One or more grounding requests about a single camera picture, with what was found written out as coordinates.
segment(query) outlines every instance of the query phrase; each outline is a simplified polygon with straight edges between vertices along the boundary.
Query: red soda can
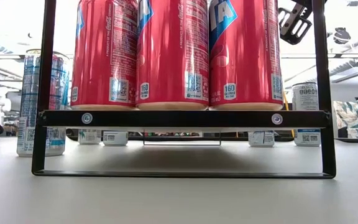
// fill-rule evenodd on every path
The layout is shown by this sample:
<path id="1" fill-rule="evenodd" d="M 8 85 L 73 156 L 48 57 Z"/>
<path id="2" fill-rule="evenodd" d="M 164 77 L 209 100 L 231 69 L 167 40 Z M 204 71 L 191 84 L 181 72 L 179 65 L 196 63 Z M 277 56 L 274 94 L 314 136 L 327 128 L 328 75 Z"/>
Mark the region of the red soda can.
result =
<path id="1" fill-rule="evenodd" d="M 211 94 L 215 110 L 283 106 L 277 0 L 213 0 L 209 7 Z"/>
<path id="2" fill-rule="evenodd" d="M 136 0 L 81 0 L 71 107 L 134 109 L 136 47 Z"/>
<path id="3" fill-rule="evenodd" d="M 205 110 L 209 96 L 206 0 L 140 0 L 136 105 Z"/>

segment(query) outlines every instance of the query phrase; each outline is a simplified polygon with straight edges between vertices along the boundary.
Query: white table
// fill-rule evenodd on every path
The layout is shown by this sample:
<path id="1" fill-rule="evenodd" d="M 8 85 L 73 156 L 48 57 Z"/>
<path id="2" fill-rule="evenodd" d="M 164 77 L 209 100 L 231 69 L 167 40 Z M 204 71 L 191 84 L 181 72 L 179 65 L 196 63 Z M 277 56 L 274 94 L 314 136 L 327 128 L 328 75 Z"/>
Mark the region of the white table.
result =
<path id="1" fill-rule="evenodd" d="M 0 223 L 358 223 L 358 144 L 336 142 L 334 180 L 36 177 L 16 139 L 0 138 Z M 68 140 L 49 169 L 244 169 L 317 172 L 317 148 L 82 147 Z"/>

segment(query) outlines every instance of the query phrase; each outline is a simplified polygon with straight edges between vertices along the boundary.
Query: metal frame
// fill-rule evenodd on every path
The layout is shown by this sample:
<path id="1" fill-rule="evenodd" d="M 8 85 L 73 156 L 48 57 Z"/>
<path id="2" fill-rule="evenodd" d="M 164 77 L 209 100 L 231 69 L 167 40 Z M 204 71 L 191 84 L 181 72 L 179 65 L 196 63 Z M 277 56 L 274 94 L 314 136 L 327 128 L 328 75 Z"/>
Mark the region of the metal frame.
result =
<path id="1" fill-rule="evenodd" d="M 319 111 L 49 111 L 50 73 L 56 0 L 45 0 L 44 31 L 40 64 L 37 124 L 35 127 L 32 173 L 34 175 L 81 177 L 186 177 L 186 178 L 284 178 L 332 179 L 336 175 L 328 51 L 324 20 L 325 0 L 313 0 Z M 83 116 L 91 115 L 85 124 Z M 245 172 L 75 172 L 45 170 L 47 126 L 120 128 L 140 131 L 162 129 L 207 129 L 215 132 L 247 129 L 321 128 L 321 173 L 245 173 Z"/>

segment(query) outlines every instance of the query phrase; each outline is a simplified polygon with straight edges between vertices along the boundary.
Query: black metal rack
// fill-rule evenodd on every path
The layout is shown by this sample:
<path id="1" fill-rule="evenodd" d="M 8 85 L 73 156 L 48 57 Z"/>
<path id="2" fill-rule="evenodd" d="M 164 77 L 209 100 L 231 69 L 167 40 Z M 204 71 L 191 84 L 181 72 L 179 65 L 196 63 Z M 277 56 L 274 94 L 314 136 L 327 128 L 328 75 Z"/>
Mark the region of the black metal rack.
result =
<path id="1" fill-rule="evenodd" d="M 186 177 L 186 178 L 288 178 L 332 179 L 336 175 L 331 90 L 328 71 L 325 0 L 313 0 L 319 111 L 49 111 L 50 74 L 56 0 L 45 1 L 44 31 L 40 62 L 40 85 L 35 127 L 32 173 L 34 175 L 92 177 Z M 321 128 L 321 173 L 246 173 L 246 172 L 149 172 L 149 171 L 55 171 L 45 170 L 47 126 L 144 129 L 208 130 L 213 132 L 247 129 Z"/>

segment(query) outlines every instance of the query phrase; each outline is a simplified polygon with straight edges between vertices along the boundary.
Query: blue logo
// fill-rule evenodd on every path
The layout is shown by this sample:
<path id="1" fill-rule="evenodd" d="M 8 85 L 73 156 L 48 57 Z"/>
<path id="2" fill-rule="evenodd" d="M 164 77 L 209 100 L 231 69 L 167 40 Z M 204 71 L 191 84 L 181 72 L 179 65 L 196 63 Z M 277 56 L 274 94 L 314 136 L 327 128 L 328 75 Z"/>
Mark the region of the blue logo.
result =
<path id="1" fill-rule="evenodd" d="M 81 9 L 81 7 L 79 7 L 78 15 L 77 15 L 77 30 L 76 30 L 77 37 L 80 35 L 80 32 L 84 26 L 85 26 L 85 22 L 84 22 L 84 17 L 82 15 L 82 9 Z"/>
<path id="2" fill-rule="evenodd" d="M 223 32 L 237 19 L 230 0 L 214 0 L 209 7 L 209 50 Z"/>
<path id="3" fill-rule="evenodd" d="M 140 34 L 146 24 L 154 15 L 152 6 L 149 0 L 139 1 L 139 16 L 137 17 L 137 33 Z"/>

